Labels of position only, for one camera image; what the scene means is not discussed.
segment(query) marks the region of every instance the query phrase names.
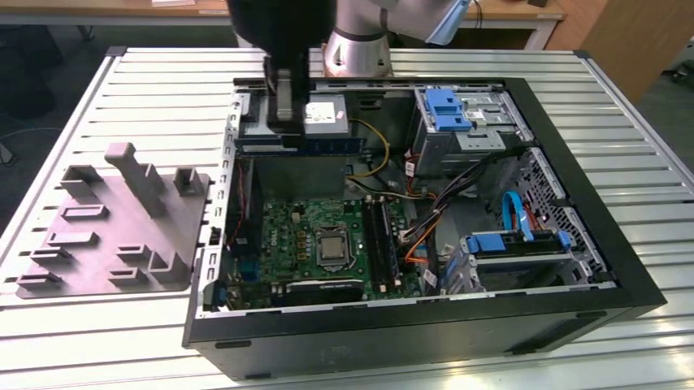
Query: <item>wire bundle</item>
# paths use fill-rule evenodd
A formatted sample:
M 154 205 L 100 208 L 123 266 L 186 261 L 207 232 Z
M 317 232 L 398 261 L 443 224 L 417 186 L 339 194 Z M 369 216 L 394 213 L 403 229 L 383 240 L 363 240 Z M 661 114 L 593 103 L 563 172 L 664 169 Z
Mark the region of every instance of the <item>wire bundle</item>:
M 523 154 L 526 150 L 526 146 L 519 146 L 509 150 L 503 150 L 501 152 L 489 154 L 450 181 L 449 185 L 446 186 L 443 191 L 439 193 L 437 199 L 434 200 L 430 214 L 403 233 L 405 238 L 407 238 L 413 236 L 418 231 L 425 229 L 425 233 L 422 234 L 422 236 L 419 237 L 419 239 L 417 240 L 415 244 L 407 252 L 407 256 L 405 258 L 406 263 L 426 262 L 426 260 L 422 258 L 414 258 L 413 254 L 417 250 L 417 247 L 425 241 L 426 237 L 434 232 L 437 225 L 441 222 L 443 211 L 449 208 L 450 202 L 454 199 L 455 195 L 462 191 L 467 190 L 478 182 L 479 176 L 483 174 L 485 169 L 490 164 L 495 163 L 502 158 L 519 156 L 521 154 Z

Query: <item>wooden desk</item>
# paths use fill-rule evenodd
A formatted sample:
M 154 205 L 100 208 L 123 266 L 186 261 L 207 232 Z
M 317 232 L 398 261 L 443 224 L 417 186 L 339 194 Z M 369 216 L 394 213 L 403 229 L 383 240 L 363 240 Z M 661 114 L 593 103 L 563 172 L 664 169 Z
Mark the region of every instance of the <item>wooden desk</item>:
M 545 8 L 527 2 L 479 0 L 485 28 L 533 30 L 526 50 L 542 50 L 565 11 L 555 0 Z M 475 28 L 473 4 L 462 28 Z M 152 7 L 150 0 L 0 0 L 0 24 L 62 25 L 231 25 L 224 0 L 194 6 Z

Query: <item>green circuit board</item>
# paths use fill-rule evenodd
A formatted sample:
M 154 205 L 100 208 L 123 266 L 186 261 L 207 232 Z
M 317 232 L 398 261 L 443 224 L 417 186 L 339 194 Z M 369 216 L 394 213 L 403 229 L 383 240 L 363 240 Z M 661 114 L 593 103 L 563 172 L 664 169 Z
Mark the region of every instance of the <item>green circuit board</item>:
M 405 228 L 407 223 L 399 200 L 389 204 L 389 213 L 393 230 Z M 329 270 L 319 265 L 318 240 L 322 234 L 335 231 L 349 237 L 350 265 Z M 270 284 L 301 280 L 363 280 L 365 300 L 418 297 L 419 277 L 415 273 L 402 275 L 401 288 L 389 292 L 374 291 L 366 245 L 362 201 L 266 202 L 259 278 L 256 283 L 247 283 L 243 287 L 250 307 L 270 307 Z

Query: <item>motherboard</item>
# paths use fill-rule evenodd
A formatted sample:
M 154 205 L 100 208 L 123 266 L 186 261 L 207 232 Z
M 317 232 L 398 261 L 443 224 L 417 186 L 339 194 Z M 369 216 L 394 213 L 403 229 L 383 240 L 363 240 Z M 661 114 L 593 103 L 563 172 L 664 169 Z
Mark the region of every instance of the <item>motherboard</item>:
M 247 308 L 294 306 L 279 301 L 282 293 L 289 288 L 297 291 L 317 284 L 323 289 L 338 286 L 347 294 L 359 292 L 361 296 L 353 299 L 357 301 L 419 297 L 415 269 L 398 269 L 397 282 L 389 286 L 373 282 L 379 268 L 370 258 L 369 246 L 374 243 L 365 226 L 365 205 L 365 200 L 264 203 L 260 259 L 239 266 L 244 276 L 240 295 Z M 402 203 L 397 199 L 386 202 L 385 207 L 390 230 L 397 232 L 407 224 Z

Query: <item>cpu socket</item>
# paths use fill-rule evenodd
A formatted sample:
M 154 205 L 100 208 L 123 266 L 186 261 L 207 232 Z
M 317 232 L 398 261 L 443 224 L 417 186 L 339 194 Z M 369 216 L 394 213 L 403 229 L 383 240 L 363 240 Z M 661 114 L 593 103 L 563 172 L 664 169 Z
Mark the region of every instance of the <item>cpu socket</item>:
M 318 250 L 315 263 L 335 272 L 350 265 L 350 233 L 345 227 L 318 227 L 315 229 Z

